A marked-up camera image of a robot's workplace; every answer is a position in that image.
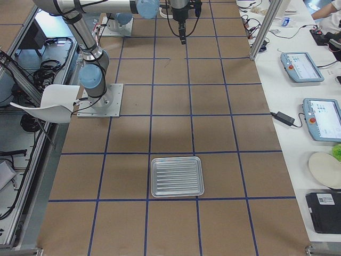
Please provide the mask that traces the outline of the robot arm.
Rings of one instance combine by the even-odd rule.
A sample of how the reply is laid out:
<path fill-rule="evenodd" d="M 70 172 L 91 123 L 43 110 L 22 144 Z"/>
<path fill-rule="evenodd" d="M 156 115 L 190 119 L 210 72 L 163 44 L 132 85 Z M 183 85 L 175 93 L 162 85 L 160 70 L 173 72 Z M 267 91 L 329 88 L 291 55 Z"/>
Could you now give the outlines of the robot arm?
<path fill-rule="evenodd" d="M 131 13 L 106 13 L 107 27 L 111 31 L 118 31 L 122 26 L 127 25 L 133 15 Z"/>
<path fill-rule="evenodd" d="M 72 32 L 83 54 L 84 66 L 79 80 L 84 87 L 90 108 L 103 113 L 113 102 L 113 92 L 105 81 L 109 56 L 88 29 L 83 15 L 89 12 L 112 14 L 118 23 L 130 22 L 133 14 L 145 19 L 156 17 L 160 1 L 35 1 L 40 9 L 61 17 Z"/>

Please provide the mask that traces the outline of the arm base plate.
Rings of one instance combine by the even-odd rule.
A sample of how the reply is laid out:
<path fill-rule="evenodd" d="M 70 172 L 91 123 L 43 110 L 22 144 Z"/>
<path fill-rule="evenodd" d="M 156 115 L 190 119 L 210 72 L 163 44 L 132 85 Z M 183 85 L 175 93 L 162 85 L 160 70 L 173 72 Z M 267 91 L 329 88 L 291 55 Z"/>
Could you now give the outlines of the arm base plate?
<path fill-rule="evenodd" d="M 122 26 L 118 31 L 109 30 L 106 22 L 107 22 L 107 17 L 103 17 L 102 24 L 101 24 L 102 27 L 100 28 L 101 36 L 103 37 L 131 37 L 133 18 L 127 25 Z"/>
<path fill-rule="evenodd" d="M 123 84 L 107 84 L 105 95 L 93 106 L 96 99 L 89 98 L 80 102 L 79 118 L 107 118 L 120 116 L 121 102 L 123 97 Z"/>

